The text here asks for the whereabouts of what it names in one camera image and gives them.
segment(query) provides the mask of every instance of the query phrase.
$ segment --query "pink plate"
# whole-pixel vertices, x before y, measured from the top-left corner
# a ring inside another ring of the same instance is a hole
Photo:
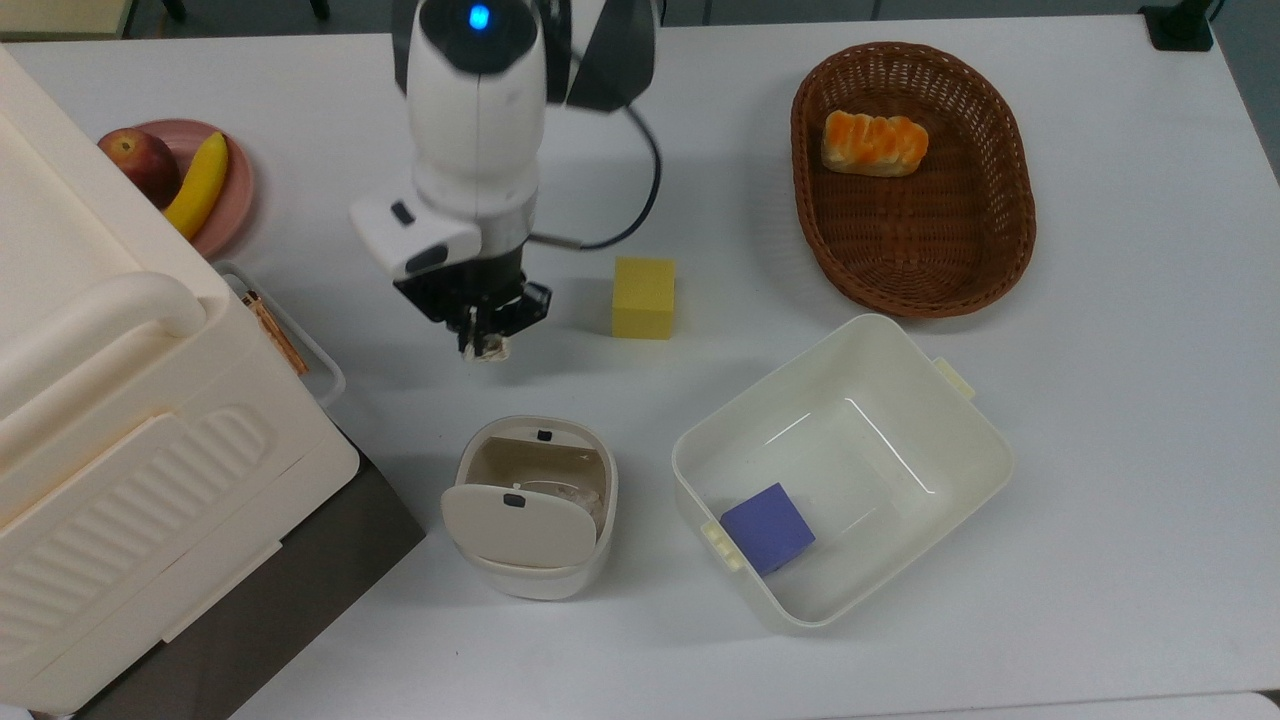
[[[183,119],[152,120],[137,127],[159,137],[169,150],[173,150],[174,158],[178,159],[178,170],[183,177],[187,176],[187,168],[191,167],[191,159],[200,143],[210,135],[220,132],[209,123]],[[205,225],[191,241],[191,246],[206,259],[214,258],[236,240],[253,205],[253,167],[232,136],[225,132],[223,135],[227,137],[227,150],[230,155],[223,192]]]

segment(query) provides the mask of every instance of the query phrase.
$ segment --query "blue indicator light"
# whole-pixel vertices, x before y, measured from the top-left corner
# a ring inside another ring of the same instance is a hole
[[[484,5],[471,5],[471,15],[467,18],[471,29],[481,31],[489,27],[489,8]]]

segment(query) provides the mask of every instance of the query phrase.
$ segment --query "white storage box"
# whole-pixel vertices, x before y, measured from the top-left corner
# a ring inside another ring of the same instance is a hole
[[[0,49],[0,702],[77,710],[356,473],[225,282]]]
[[[1012,452],[966,391],[893,320],[855,318],[680,438],[680,512],[765,625],[822,628],[1009,480]],[[762,578],[719,518],[780,482],[815,542]]]
[[[485,425],[444,492],[458,552],[499,591],[564,600],[600,574],[613,539],[618,468],[588,428],[517,415]]]

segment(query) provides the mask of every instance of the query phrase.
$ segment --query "black cable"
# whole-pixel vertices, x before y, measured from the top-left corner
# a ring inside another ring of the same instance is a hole
[[[649,152],[653,154],[653,184],[649,186],[649,199],[645,200],[644,209],[640,210],[640,214],[636,215],[635,220],[631,220],[631,224],[627,225],[627,229],[620,232],[618,234],[611,237],[609,240],[602,240],[600,242],[582,245],[581,247],[579,247],[579,250],[604,250],[605,247],[617,245],[623,240],[631,237],[631,234],[635,233],[637,229],[640,229],[640,225],[643,225],[644,222],[649,218],[649,210],[653,210],[653,204],[658,200],[658,186],[662,184],[662,152],[658,150],[658,140],[653,137],[653,131],[650,131],[649,126],[645,124],[644,118],[640,117],[640,113],[636,113],[630,104],[623,105],[622,111],[626,113],[628,118],[631,118],[632,123],[635,123],[636,129],[640,131],[640,135],[644,136],[645,142],[649,145]]]
[[[581,73],[584,70],[582,56],[579,55],[577,51],[573,50],[572,47],[567,47],[567,50],[570,55],[573,58],[573,60],[577,61],[577,72]],[[621,94],[605,78],[603,78],[598,73],[593,74],[595,76],[595,79],[598,82],[608,87],[621,99]],[[640,135],[644,136],[645,143],[649,145],[649,152],[653,154],[653,184],[649,186],[649,197],[644,202],[644,209],[640,210],[640,214],[636,215],[635,220],[631,220],[631,224],[627,225],[627,229],[620,232],[618,234],[608,240],[602,240],[599,242],[586,243],[579,240],[538,234],[538,233],[530,234],[529,240],[536,242],[544,242],[547,245],[556,245],[558,247],[567,247],[571,250],[604,250],[605,247],[612,247],[622,242],[623,240],[631,237],[637,229],[640,229],[640,225],[643,225],[644,222],[649,218],[649,211],[653,210],[653,204],[657,202],[658,200],[658,187],[662,184],[662,151],[658,149],[658,138],[653,136],[653,131],[649,129],[649,124],[644,122],[644,118],[640,117],[640,113],[637,113],[635,108],[631,106],[630,102],[622,105],[622,111],[625,111],[627,117],[631,118],[631,123],[635,124],[636,129],[640,131]]]

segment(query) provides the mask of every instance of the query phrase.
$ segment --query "banana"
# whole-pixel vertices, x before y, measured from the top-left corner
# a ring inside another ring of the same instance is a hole
[[[200,143],[178,195],[165,208],[164,217],[187,240],[196,237],[218,202],[227,179],[227,138],[215,132]]]

